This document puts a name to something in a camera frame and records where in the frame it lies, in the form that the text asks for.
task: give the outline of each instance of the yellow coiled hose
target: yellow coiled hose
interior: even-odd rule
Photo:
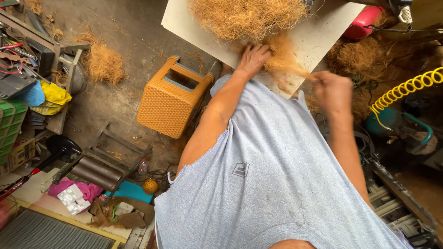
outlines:
[[[402,98],[403,96],[406,96],[410,93],[415,92],[416,90],[423,89],[424,87],[432,86],[434,83],[440,84],[443,82],[443,74],[439,71],[443,71],[443,67],[439,67],[435,69],[434,71],[426,72],[422,75],[418,75],[414,77],[413,79],[410,79],[404,83],[401,83],[400,85],[392,88],[387,93],[383,94],[379,99],[375,101],[375,103],[370,107],[371,111],[374,112],[375,117],[377,118],[378,123],[385,129],[392,130],[391,128],[388,128],[384,126],[380,119],[378,118],[378,114],[380,112],[378,110],[384,110],[385,107],[388,107],[393,102],[397,101],[398,99]]]

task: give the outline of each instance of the yellow plastic bag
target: yellow plastic bag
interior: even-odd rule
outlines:
[[[66,106],[66,104],[59,105],[59,104],[55,104],[55,103],[45,100],[45,102],[43,102],[43,104],[36,106],[36,107],[30,107],[30,109],[35,112],[38,112],[40,114],[43,114],[43,115],[54,115],[54,114],[58,113],[65,106]]]
[[[43,92],[45,93],[45,100],[46,101],[49,101],[49,102],[52,102],[52,103],[55,103],[58,105],[64,105],[72,99],[71,95],[65,89],[58,87],[54,83],[48,84],[44,80],[41,80],[40,84],[42,85]]]

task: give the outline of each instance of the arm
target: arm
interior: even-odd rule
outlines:
[[[354,138],[351,114],[352,81],[329,72],[316,73],[315,76],[319,79],[315,82],[315,96],[328,117],[329,147],[349,181],[373,209]]]
[[[200,124],[189,139],[180,158],[177,172],[184,165],[194,163],[217,142],[217,138],[226,130],[241,93],[246,83],[254,77],[271,56],[269,46],[251,45],[246,47],[237,70],[224,86],[209,101]]]

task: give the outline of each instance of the plastic bottle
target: plastic bottle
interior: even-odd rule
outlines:
[[[148,165],[145,162],[145,159],[143,158],[141,162],[139,163],[139,174],[144,175],[148,171]]]

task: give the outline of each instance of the pink plastic bag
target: pink plastic bag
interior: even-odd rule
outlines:
[[[63,177],[58,184],[51,184],[49,186],[48,195],[58,198],[57,195],[60,194],[63,190],[69,188],[69,186],[76,184],[80,191],[83,193],[83,199],[92,203],[94,198],[96,198],[103,189],[95,184],[86,184],[79,181],[69,180],[67,177]]]

